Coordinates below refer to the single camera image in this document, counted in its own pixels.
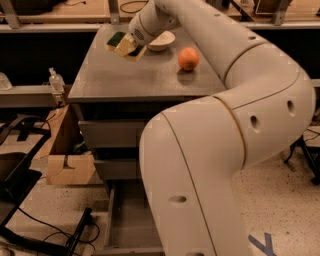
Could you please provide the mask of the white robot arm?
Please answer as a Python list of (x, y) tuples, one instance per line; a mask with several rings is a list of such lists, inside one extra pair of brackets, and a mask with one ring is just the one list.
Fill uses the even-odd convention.
[(166, 256), (252, 256), (232, 191), (235, 172), (295, 142), (315, 89), (290, 56), (201, 0), (149, 0), (116, 51), (180, 23), (224, 91), (168, 108), (145, 126), (139, 162)]

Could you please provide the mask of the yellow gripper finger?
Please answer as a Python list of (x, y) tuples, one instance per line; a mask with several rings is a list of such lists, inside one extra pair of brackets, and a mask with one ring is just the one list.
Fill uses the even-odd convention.
[(133, 36), (129, 33), (125, 34), (124, 37), (120, 40), (118, 45), (115, 48), (115, 52), (124, 57), (131, 52), (133, 52), (137, 48), (137, 42), (133, 38)]

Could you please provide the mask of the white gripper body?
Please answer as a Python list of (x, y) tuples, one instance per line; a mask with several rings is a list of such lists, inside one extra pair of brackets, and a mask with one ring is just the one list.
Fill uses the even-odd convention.
[(148, 45), (177, 23), (178, 0), (149, 0), (129, 23), (128, 33), (138, 45)]

